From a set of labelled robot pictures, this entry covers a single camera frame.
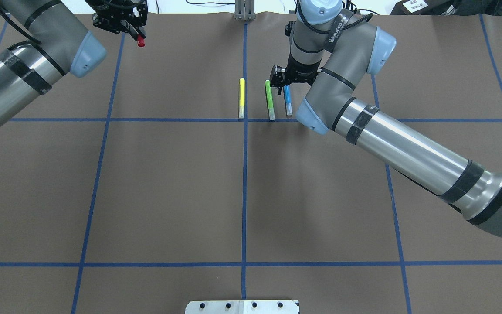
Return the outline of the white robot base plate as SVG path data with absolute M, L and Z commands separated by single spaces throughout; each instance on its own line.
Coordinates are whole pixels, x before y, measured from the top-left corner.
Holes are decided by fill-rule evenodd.
M 197 300 L 186 314 L 299 314 L 298 300 Z

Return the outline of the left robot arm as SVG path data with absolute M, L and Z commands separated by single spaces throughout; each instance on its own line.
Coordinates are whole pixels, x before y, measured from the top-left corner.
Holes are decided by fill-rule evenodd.
M 85 77 L 106 57 L 61 0 L 0 0 L 0 16 L 26 38 L 0 52 L 0 127 L 66 74 Z

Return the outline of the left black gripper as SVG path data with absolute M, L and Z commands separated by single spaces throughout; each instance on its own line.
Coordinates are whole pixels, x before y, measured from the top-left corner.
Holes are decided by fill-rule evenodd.
M 146 34 L 146 0 L 88 0 L 93 10 L 92 24 L 112 33 Z

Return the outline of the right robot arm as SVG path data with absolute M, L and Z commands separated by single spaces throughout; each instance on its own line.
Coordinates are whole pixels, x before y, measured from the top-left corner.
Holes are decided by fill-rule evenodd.
M 353 96 L 365 74 L 378 74 L 396 38 L 340 0 L 298 0 L 285 28 L 287 66 L 273 66 L 271 86 L 310 88 L 295 118 L 324 135 L 333 131 L 458 211 L 475 227 L 502 238 L 502 172 L 487 171 Z

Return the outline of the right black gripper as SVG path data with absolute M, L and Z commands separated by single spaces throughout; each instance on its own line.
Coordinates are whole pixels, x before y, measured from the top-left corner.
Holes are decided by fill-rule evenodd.
M 295 60 L 293 56 L 288 57 L 287 66 L 274 65 L 270 73 L 270 86 L 281 91 L 284 86 L 293 83 L 307 83 L 313 85 L 318 75 L 319 64 L 321 60 L 314 64 L 303 64 Z

